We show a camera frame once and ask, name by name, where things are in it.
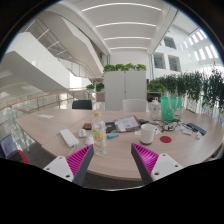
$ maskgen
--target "plastic bottle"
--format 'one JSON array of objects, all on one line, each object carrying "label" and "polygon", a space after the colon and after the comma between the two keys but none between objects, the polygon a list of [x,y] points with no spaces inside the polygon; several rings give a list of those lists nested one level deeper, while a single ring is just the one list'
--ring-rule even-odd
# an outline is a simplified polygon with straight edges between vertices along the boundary
[{"label": "plastic bottle", "polygon": [[101,118],[101,112],[95,112],[92,122],[92,135],[94,138],[94,151],[98,156],[104,156],[107,153],[106,128],[105,122]]},{"label": "plastic bottle", "polygon": [[151,103],[151,120],[156,120],[159,111],[159,102],[158,97],[155,97],[155,100]]}]

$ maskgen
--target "window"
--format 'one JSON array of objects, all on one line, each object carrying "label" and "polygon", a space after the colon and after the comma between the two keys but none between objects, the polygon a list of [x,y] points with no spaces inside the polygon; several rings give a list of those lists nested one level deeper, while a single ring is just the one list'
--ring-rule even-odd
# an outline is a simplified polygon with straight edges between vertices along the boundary
[{"label": "window", "polygon": [[205,57],[204,51],[203,51],[201,48],[199,49],[199,53],[200,53],[200,55],[201,55],[201,59],[202,59],[202,60],[205,60],[206,57]]},{"label": "window", "polygon": [[171,38],[171,37],[164,37],[164,42],[165,42],[165,45],[166,45],[167,47],[177,49],[177,48],[176,48],[176,45],[175,45],[175,43],[174,43],[173,38]]},{"label": "window", "polygon": [[178,57],[168,55],[170,70],[180,72],[180,61]]},{"label": "window", "polygon": [[189,40],[190,44],[193,45],[193,41],[191,40],[190,37],[188,38],[188,40]]},{"label": "window", "polygon": [[193,39],[194,39],[194,42],[197,43],[197,42],[198,42],[197,37],[196,37],[195,35],[193,35],[192,37],[193,37]]},{"label": "window", "polygon": [[211,53],[209,47],[207,46],[207,47],[205,47],[205,49],[206,49],[206,51],[207,51],[208,57],[209,57],[209,58],[213,58],[212,53]]},{"label": "window", "polygon": [[205,33],[202,30],[200,30],[200,32],[201,32],[201,34],[203,35],[204,38],[207,38],[207,36],[205,35]]},{"label": "window", "polygon": [[164,62],[163,54],[161,54],[161,53],[154,53],[153,57],[154,57],[155,68],[165,69],[165,62]]},{"label": "window", "polygon": [[186,41],[184,41],[184,45],[185,45],[186,48],[188,48]]},{"label": "window", "polygon": [[195,55],[196,60],[199,61],[199,57],[198,57],[197,51],[194,51],[194,55]]},{"label": "window", "polygon": [[199,32],[197,32],[197,35],[199,36],[200,40],[203,40],[204,39]]},{"label": "window", "polygon": [[214,54],[215,58],[218,58],[218,54],[217,54],[215,48],[213,47],[213,45],[210,45],[210,48],[211,48],[212,53]]}]

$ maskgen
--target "white cup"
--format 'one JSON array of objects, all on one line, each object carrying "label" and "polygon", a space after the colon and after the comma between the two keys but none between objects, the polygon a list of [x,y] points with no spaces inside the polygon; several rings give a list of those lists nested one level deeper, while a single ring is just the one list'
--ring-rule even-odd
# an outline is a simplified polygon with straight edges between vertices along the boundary
[{"label": "white cup", "polygon": [[143,124],[141,126],[141,143],[145,145],[151,144],[154,138],[155,130],[156,126],[151,124]]}]

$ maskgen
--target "document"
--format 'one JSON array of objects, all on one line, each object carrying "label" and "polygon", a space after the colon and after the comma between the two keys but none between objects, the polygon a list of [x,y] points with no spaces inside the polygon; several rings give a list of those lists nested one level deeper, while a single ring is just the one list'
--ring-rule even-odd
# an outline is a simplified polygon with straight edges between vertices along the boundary
[{"label": "document", "polygon": [[44,118],[51,119],[51,118],[54,117],[54,116],[52,116],[52,115],[47,115],[47,114],[40,114],[38,117],[44,117]]},{"label": "document", "polygon": [[114,122],[119,132],[135,131],[141,128],[138,119],[134,115],[118,118]]}]

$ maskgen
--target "pen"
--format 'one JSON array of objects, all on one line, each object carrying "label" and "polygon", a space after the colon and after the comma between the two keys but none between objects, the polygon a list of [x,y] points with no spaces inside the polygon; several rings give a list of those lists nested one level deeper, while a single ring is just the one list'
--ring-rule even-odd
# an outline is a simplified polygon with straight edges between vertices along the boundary
[{"label": "pen", "polygon": [[108,138],[108,139],[111,139],[111,138],[115,138],[115,137],[117,137],[117,136],[119,136],[119,134],[118,134],[118,133],[114,133],[114,134],[112,134],[112,135],[107,135],[107,138]]}]

